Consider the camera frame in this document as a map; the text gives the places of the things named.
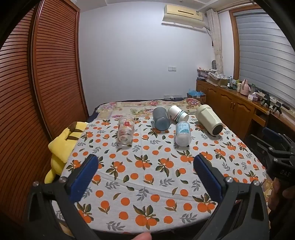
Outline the operator hand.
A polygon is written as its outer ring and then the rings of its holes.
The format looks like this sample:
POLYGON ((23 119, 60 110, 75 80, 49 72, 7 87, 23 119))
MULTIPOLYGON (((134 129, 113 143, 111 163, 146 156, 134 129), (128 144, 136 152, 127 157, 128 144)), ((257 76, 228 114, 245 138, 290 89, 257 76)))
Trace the operator hand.
POLYGON ((276 209, 280 201, 281 183, 280 180, 275 178, 273 181, 273 189, 268 198, 268 208, 273 211, 276 209))

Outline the operator thumb tip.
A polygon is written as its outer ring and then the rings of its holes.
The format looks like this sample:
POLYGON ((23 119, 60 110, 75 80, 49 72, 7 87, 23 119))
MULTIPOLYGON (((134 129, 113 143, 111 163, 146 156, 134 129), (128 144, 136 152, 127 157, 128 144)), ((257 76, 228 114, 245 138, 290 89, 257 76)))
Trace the operator thumb tip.
POLYGON ((152 240, 152 235, 149 232, 143 232, 135 236, 132 240, 152 240))

